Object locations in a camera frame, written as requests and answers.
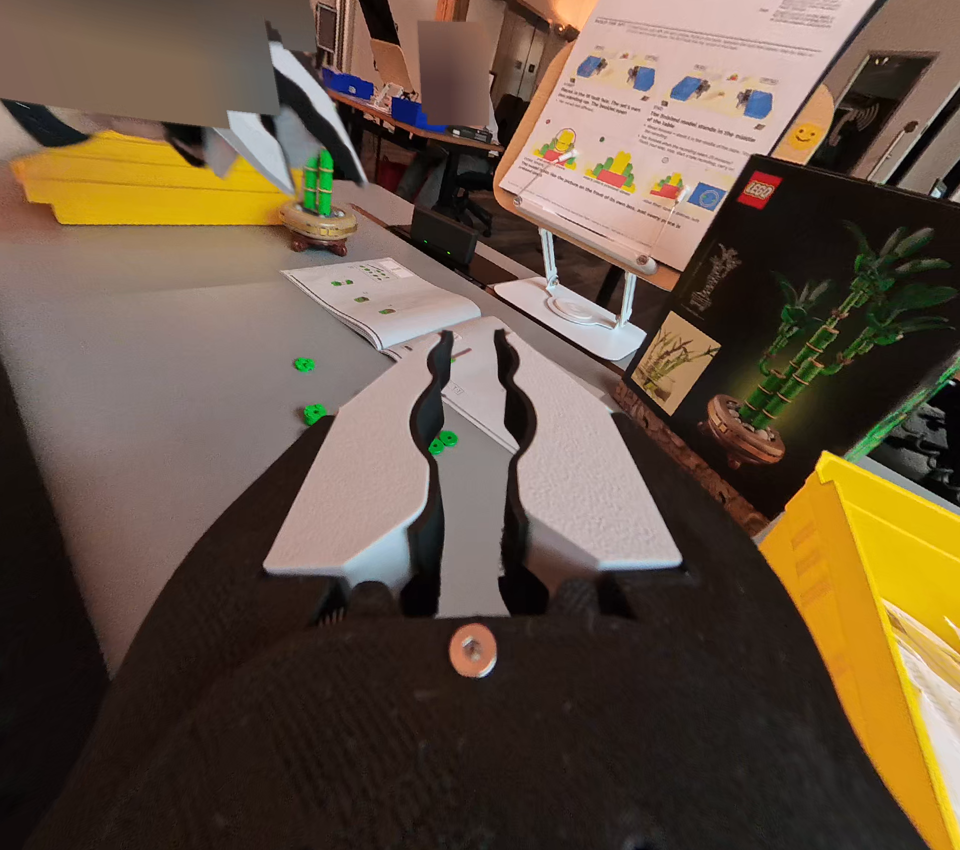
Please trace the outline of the building instruction booklet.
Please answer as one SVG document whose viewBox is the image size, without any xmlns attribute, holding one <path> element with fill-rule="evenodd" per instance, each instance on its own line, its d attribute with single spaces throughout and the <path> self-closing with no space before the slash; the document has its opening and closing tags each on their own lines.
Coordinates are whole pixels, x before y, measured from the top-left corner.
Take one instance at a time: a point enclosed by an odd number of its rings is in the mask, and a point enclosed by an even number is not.
<svg viewBox="0 0 960 850">
<path fill-rule="evenodd" d="M 498 317 L 483 315 L 473 300 L 438 287 L 390 257 L 282 273 L 395 361 L 450 331 L 450 379 L 443 400 L 505 449 L 518 448 L 504 423 L 506 392 L 498 379 L 495 347 L 495 332 L 510 328 Z"/>
</svg>

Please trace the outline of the wooden background desk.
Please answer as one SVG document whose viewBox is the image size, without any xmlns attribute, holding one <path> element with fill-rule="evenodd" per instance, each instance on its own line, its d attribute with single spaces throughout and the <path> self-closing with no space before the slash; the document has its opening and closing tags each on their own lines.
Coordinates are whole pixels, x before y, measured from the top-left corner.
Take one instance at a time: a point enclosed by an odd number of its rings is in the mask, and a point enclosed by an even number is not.
<svg viewBox="0 0 960 850">
<path fill-rule="evenodd" d="M 372 101 L 360 99 L 349 93 L 342 93 L 334 89 L 327 91 L 331 100 L 342 104 L 353 111 L 364 116 L 365 119 L 376 121 L 379 124 L 385 124 L 408 133 L 410 136 L 418 137 L 436 142 L 445 142 L 464 148 L 476 148 L 484 152 L 493 154 L 503 154 L 506 147 L 494 140 L 487 139 L 484 131 L 476 131 L 474 128 L 450 128 L 427 126 L 416 122 L 402 120 L 390 109 L 377 107 Z"/>
</svg>

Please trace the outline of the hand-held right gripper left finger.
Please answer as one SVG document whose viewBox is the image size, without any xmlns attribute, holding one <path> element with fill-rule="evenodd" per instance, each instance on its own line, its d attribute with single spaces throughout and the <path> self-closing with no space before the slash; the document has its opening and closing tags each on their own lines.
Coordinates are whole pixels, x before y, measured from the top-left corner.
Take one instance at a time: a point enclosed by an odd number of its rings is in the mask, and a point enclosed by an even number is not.
<svg viewBox="0 0 960 850">
<path fill-rule="evenodd" d="M 412 617 L 438 613 L 445 513 L 433 446 L 453 333 L 428 335 L 335 415 L 268 551 L 272 577 L 383 584 Z"/>
</svg>

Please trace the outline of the dark toy set box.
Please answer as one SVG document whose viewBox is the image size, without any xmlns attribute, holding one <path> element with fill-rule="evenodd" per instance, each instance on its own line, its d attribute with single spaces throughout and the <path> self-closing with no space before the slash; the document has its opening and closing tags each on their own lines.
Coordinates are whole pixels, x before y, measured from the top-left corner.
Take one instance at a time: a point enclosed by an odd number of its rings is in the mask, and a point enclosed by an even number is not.
<svg viewBox="0 0 960 850">
<path fill-rule="evenodd" d="M 618 402 L 751 536 L 958 375 L 958 179 L 924 195 L 752 157 Z"/>
</svg>

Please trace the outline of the clear plastic bags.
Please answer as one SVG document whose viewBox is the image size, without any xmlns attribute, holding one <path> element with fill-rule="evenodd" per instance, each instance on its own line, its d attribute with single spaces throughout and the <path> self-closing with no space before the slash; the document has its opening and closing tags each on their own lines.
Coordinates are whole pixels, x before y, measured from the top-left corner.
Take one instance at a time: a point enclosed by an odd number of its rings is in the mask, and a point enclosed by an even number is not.
<svg viewBox="0 0 960 850">
<path fill-rule="evenodd" d="M 921 723 L 942 778 L 947 803 L 959 820 L 959 654 L 930 628 L 884 600 L 902 664 L 918 700 Z"/>
</svg>

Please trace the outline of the yellow plastic bin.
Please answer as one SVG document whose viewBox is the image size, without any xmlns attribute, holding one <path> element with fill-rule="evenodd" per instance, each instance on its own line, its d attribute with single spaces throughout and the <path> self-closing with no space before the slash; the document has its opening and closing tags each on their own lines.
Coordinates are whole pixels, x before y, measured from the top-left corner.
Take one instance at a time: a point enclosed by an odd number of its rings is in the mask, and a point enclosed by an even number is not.
<svg viewBox="0 0 960 850">
<path fill-rule="evenodd" d="M 65 225 L 264 226 L 290 200 L 238 159 L 225 178 L 190 165 L 171 145 L 114 132 L 15 160 L 26 200 Z"/>
<path fill-rule="evenodd" d="M 862 747 L 931 848 L 958 848 L 958 820 L 883 602 L 958 651 L 958 531 L 941 503 L 825 452 L 760 545 Z"/>
</svg>

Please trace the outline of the black monitor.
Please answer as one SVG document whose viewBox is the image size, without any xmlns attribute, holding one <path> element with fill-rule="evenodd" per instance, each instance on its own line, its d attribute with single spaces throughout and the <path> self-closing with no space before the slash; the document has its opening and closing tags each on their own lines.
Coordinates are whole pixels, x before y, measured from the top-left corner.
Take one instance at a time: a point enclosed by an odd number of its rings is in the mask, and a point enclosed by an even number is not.
<svg viewBox="0 0 960 850">
<path fill-rule="evenodd" d="M 370 40 L 393 47 L 401 45 L 389 0 L 357 0 Z"/>
</svg>

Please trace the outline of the printed instruction sheet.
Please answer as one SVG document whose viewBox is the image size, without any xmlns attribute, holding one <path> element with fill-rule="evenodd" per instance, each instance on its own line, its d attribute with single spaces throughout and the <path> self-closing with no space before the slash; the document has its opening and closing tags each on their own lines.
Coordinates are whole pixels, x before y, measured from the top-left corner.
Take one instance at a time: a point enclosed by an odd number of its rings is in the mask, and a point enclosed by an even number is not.
<svg viewBox="0 0 960 850">
<path fill-rule="evenodd" d="M 522 131 L 508 207 L 638 268 L 682 271 L 887 0 L 597 0 Z"/>
</svg>

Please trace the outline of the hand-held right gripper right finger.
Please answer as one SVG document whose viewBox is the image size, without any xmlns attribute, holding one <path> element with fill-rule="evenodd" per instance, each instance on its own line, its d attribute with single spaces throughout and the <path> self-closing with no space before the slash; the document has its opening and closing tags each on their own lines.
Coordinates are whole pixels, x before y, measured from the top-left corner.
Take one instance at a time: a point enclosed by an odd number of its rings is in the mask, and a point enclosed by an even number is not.
<svg viewBox="0 0 960 850">
<path fill-rule="evenodd" d="M 512 331 L 493 335 L 510 459 L 498 589 L 512 616 L 546 613 L 573 580 L 673 571 L 683 556 L 612 412 Z"/>
</svg>

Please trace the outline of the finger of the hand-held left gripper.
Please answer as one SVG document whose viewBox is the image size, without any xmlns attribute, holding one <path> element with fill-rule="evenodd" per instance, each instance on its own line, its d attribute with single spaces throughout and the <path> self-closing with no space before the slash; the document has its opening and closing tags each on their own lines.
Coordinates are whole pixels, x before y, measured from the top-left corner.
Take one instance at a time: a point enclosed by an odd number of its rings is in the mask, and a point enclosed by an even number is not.
<svg viewBox="0 0 960 850">
<path fill-rule="evenodd" d="M 294 195 L 296 185 L 282 147 L 255 112 L 227 111 L 225 127 L 201 129 L 206 166 L 225 179 L 238 159 L 246 161 L 285 195 Z"/>
<path fill-rule="evenodd" d="M 301 169 L 324 150 L 342 179 L 368 184 L 349 130 L 310 59 L 288 50 L 280 41 L 270 41 L 269 52 L 280 105 L 279 114 L 272 119 L 272 135 L 287 168 Z"/>
</svg>

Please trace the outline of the black box device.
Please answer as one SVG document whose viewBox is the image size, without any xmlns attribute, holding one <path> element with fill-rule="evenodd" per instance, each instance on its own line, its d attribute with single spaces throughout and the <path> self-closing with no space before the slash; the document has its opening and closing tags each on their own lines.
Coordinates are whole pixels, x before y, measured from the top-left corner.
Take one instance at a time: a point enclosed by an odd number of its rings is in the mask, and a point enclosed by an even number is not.
<svg viewBox="0 0 960 850">
<path fill-rule="evenodd" d="M 454 266 L 468 268 L 474 261 L 478 233 L 432 208 L 414 205 L 409 237 L 418 249 Z"/>
</svg>

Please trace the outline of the green bamboo brick model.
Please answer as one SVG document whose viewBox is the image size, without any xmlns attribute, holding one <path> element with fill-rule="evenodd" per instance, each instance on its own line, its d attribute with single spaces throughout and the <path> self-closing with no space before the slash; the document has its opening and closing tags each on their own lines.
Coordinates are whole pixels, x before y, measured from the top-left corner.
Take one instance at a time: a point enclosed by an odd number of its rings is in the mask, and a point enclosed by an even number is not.
<svg viewBox="0 0 960 850">
<path fill-rule="evenodd" d="M 278 209 L 279 223 L 289 235 L 291 251 L 316 249 L 337 258 L 347 256 L 348 242 L 357 232 L 358 221 L 351 205 L 334 203 L 334 170 L 330 151 L 320 149 L 306 160 L 297 197 Z"/>
</svg>

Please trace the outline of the grey desk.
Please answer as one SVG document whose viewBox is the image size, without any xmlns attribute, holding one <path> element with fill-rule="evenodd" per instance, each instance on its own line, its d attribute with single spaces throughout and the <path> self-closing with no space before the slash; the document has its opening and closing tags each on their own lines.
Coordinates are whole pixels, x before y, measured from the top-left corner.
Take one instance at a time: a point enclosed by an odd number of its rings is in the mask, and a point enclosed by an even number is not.
<svg viewBox="0 0 960 850">
<path fill-rule="evenodd" d="M 282 275 L 316 265 L 280 228 L 64 226 L 2 166 L 2 362 L 111 676 L 302 408 L 393 365 Z"/>
</svg>

